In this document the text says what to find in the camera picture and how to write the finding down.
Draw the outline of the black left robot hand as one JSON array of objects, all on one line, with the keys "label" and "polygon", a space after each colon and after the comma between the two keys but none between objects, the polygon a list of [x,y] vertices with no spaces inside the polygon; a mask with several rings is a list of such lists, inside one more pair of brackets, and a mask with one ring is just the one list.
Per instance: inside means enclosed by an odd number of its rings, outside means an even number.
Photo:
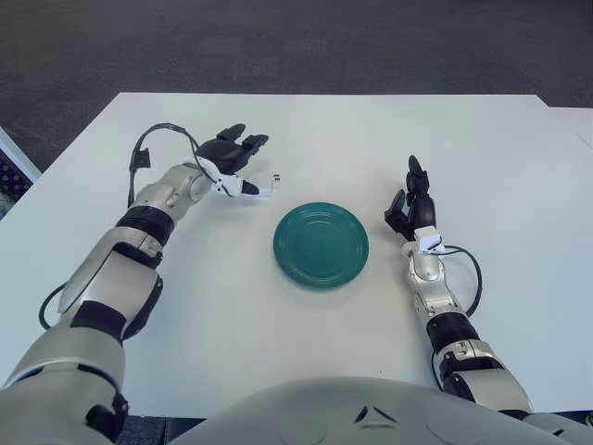
[{"label": "black left robot hand", "polygon": [[197,165],[212,182],[211,189],[227,197],[258,196],[259,188],[238,173],[269,140],[266,134],[251,134],[240,141],[246,126],[237,123],[221,130],[196,150]]}]

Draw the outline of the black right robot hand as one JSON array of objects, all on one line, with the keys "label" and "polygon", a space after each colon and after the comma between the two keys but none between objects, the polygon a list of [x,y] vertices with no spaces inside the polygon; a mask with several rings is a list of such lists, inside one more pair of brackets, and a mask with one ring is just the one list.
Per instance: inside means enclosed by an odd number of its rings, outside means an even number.
[{"label": "black right robot hand", "polygon": [[444,252],[442,236],[436,230],[435,203],[430,197],[430,183],[417,158],[409,156],[406,189],[400,189],[384,212],[388,226],[415,246],[418,254]]}]

